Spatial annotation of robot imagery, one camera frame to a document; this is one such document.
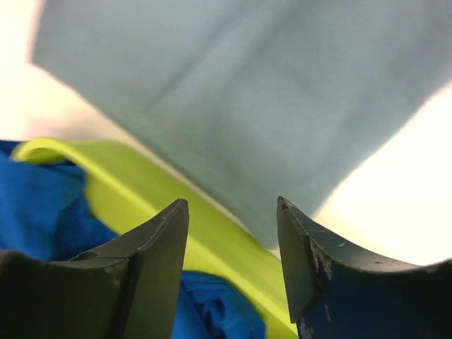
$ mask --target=blue fabric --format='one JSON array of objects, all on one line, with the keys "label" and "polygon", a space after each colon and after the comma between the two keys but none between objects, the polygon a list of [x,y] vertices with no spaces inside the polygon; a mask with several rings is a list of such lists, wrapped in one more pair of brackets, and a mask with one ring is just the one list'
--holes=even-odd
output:
[{"label": "blue fabric", "polygon": [[265,338],[266,327],[256,310],[227,281],[205,273],[183,272],[181,290],[194,301],[212,338]]},{"label": "blue fabric", "polygon": [[[68,260],[116,237],[90,214],[83,170],[69,161],[10,160],[18,143],[0,141],[0,249],[41,260]],[[256,310],[231,284],[182,273],[173,339],[264,339]]]},{"label": "blue fabric", "polygon": [[0,249],[68,260],[116,236],[91,216],[81,168],[14,162],[16,145],[0,141]]}]

